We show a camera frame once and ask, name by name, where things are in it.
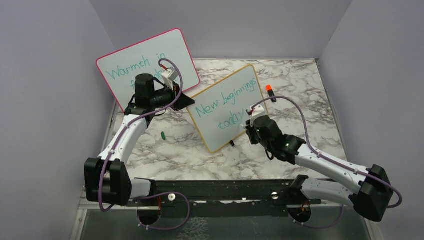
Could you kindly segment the yellow framed whiteboard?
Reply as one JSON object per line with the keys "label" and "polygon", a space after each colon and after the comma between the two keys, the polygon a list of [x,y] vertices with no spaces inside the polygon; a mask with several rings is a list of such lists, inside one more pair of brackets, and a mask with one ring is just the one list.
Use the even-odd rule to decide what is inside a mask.
{"label": "yellow framed whiteboard", "polygon": [[245,133],[247,111],[264,96],[255,67],[248,64],[192,99],[188,113],[207,150],[215,153]]}

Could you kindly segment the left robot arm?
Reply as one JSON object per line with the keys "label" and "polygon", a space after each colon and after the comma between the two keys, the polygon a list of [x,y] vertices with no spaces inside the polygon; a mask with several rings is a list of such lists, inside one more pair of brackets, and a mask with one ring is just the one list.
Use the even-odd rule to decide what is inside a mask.
{"label": "left robot arm", "polygon": [[158,112],[182,110],[195,101],[183,94],[182,83],[176,83],[181,73],[168,69],[161,74],[161,89],[155,89],[159,80],[142,73],[135,78],[135,93],[124,110],[123,122],[109,145],[96,158],[84,163],[86,199],[99,204],[106,212],[114,205],[125,206],[138,198],[144,205],[157,200],[153,181],[147,178],[130,178],[127,163],[139,138],[146,133]]}

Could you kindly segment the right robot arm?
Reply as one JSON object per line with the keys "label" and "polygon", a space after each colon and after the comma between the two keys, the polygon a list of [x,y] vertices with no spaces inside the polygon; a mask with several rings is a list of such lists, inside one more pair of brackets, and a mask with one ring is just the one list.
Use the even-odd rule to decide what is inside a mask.
{"label": "right robot arm", "polygon": [[325,200],[353,208],[360,216],[381,222],[394,194],[386,170],[374,164],[365,167],[329,157],[307,145],[295,135],[284,134],[269,116],[259,116],[245,123],[252,145],[261,145],[270,160],[277,159],[316,171],[330,178],[325,183],[298,176],[288,190],[289,199],[300,204],[304,200]]}

